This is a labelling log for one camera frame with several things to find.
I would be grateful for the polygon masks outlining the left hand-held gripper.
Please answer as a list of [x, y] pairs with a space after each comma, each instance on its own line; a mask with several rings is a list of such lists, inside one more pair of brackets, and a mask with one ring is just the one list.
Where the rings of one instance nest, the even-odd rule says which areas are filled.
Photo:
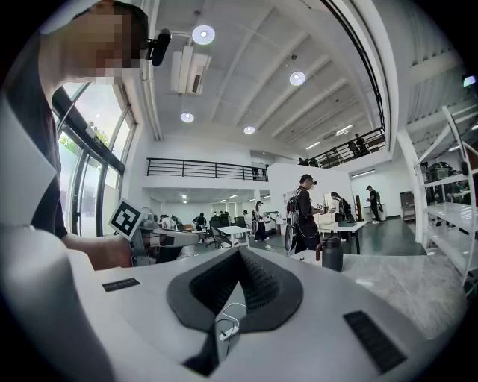
[[199, 242], [199, 235], [193, 232], [159, 228], [158, 217], [149, 207], [137, 207], [125, 198], [119, 200], [108, 225], [115, 235], [127, 239], [132, 266], [160, 263], [160, 247], [184, 247]]

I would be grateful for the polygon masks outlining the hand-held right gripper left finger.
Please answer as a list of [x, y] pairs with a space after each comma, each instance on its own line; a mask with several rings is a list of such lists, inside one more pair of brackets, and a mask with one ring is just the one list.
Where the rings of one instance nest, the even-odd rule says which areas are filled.
[[99, 271], [110, 311], [99, 337], [116, 381], [240, 381], [217, 336], [236, 282], [236, 248], [154, 266]]

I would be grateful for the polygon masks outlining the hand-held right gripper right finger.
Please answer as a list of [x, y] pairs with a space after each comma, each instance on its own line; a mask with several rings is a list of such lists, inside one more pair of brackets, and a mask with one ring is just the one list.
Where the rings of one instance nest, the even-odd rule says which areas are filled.
[[429, 362], [415, 324], [346, 275], [270, 252], [298, 278], [302, 302], [273, 331], [241, 334], [239, 381], [410, 381]]

